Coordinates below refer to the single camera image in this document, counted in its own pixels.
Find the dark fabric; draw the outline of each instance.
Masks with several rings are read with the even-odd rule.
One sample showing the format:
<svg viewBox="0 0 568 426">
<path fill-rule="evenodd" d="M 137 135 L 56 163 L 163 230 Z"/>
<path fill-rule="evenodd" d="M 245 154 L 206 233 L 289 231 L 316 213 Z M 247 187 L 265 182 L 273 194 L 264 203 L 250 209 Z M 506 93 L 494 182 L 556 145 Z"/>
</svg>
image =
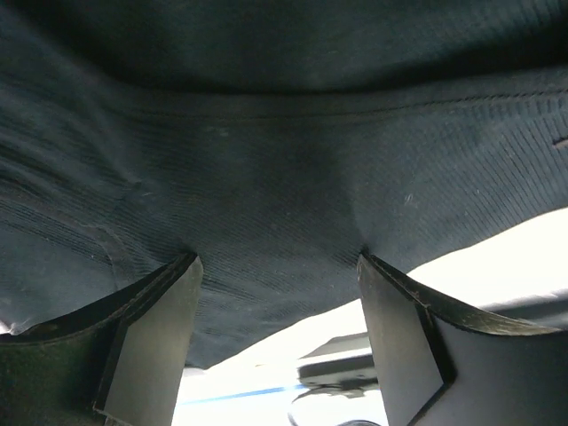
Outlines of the dark fabric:
<svg viewBox="0 0 568 426">
<path fill-rule="evenodd" d="M 207 367 L 357 298 L 363 247 L 407 272 L 568 202 L 566 1 L 18 6 L 0 10 L 16 330 L 190 250 L 188 363 Z"/>
</svg>

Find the ribbed fabric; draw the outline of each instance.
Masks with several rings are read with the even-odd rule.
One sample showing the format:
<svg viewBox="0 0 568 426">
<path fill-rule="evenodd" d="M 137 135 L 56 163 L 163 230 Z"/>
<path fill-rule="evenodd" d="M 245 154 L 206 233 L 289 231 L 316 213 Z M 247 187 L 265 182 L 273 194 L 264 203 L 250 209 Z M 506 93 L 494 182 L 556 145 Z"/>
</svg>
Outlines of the ribbed fabric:
<svg viewBox="0 0 568 426">
<path fill-rule="evenodd" d="M 568 204 L 568 2 L 22 4 L 0 9 L 17 330 L 194 251 L 207 367 L 358 297 L 363 247 L 408 271 Z"/>
</svg>

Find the gray fabric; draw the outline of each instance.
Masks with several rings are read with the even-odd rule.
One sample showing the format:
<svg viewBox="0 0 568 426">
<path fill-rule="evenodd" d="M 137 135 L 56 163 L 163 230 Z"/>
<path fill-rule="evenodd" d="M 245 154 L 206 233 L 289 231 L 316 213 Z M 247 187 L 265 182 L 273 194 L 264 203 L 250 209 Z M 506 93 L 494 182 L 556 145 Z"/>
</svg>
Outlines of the gray fabric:
<svg viewBox="0 0 568 426">
<path fill-rule="evenodd" d="M 342 4 L 2 6 L 2 320 L 193 251 L 208 367 L 566 206 L 566 2 Z"/>
</svg>

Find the black cloth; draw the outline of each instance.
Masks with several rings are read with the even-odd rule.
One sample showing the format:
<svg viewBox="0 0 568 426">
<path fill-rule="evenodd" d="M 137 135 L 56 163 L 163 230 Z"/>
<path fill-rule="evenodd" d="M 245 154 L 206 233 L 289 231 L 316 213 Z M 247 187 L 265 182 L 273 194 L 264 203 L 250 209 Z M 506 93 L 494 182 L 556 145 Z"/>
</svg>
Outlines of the black cloth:
<svg viewBox="0 0 568 426">
<path fill-rule="evenodd" d="M 0 319 L 193 251 L 187 361 L 208 367 L 357 298 L 364 247 L 407 272 L 565 207 L 567 19 L 552 0 L 3 5 Z"/>
</svg>

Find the blue stripe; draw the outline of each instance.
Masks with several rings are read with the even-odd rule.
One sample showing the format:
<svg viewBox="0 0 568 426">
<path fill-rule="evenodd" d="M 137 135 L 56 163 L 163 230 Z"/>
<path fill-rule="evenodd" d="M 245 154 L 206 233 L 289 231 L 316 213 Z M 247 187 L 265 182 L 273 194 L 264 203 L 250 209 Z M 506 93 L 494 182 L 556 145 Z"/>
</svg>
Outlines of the blue stripe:
<svg viewBox="0 0 568 426">
<path fill-rule="evenodd" d="M 270 393 L 282 393 L 282 392 L 288 392 L 288 391 L 299 391 L 299 390 L 302 390 L 302 389 L 306 389 L 305 386 L 303 386 L 302 384 L 295 384 L 294 386 L 288 386 L 288 387 L 251 390 L 249 392 L 236 393 L 234 395 L 224 395 L 222 397 L 194 399 L 194 400 L 191 400 L 191 401 L 181 402 L 181 403 L 177 404 L 177 406 L 190 406 L 190 405 L 193 405 L 193 404 L 204 404 L 206 402 L 226 401 L 228 399 L 256 397 L 258 395 L 267 395 L 267 394 L 270 394 Z"/>
</svg>

